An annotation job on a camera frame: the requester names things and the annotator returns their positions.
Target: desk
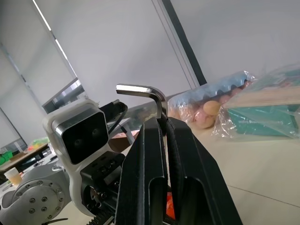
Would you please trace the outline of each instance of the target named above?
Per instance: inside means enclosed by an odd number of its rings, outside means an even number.
[[[218,162],[244,225],[300,224],[299,141],[231,142],[211,136],[212,129],[192,130]],[[57,225],[89,221],[78,212],[70,203],[58,218],[72,220]]]
[[[48,148],[48,144],[43,144],[41,147],[26,152],[23,156],[20,158],[17,158],[16,160],[9,160],[5,162],[3,165],[0,165],[0,172],[6,172],[9,169],[18,166],[19,164],[23,163],[24,161],[29,160],[32,157],[35,157],[36,155],[41,154],[44,150]]]

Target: orange object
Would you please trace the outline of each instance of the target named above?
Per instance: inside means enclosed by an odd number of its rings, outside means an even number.
[[[173,206],[173,198],[171,192],[168,192],[167,195],[167,210],[166,213],[172,219],[175,219],[174,206]]]

